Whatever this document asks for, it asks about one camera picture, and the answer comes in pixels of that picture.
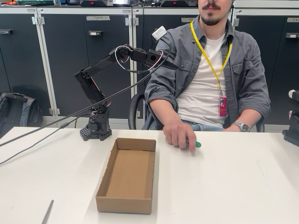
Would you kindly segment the person's right hand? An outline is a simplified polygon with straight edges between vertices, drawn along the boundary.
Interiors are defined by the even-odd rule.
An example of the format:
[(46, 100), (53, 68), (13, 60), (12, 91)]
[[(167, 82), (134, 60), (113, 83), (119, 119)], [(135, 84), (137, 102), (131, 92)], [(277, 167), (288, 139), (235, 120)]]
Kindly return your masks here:
[(163, 127), (163, 133), (169, 144), (181, 149), (188, 147), (189, 152), (195, 154), (197, 139), (189, 124), (181, 120), (166, 123)]

